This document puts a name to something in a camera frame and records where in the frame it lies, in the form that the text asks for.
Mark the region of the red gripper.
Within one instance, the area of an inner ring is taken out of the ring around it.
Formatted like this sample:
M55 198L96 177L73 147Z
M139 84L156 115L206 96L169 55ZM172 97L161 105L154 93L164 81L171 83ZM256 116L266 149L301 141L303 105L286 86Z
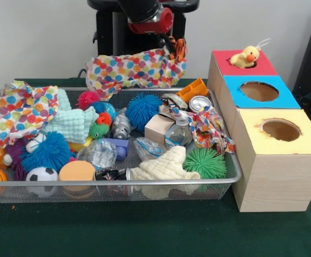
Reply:
M128 20L129 28L135 34L164 34L168 33L173 25L173 13L170 8L161 7L159 11L149 20L135 23ZM174 45L171 41L164 42L164 54L170 56L174 53Z

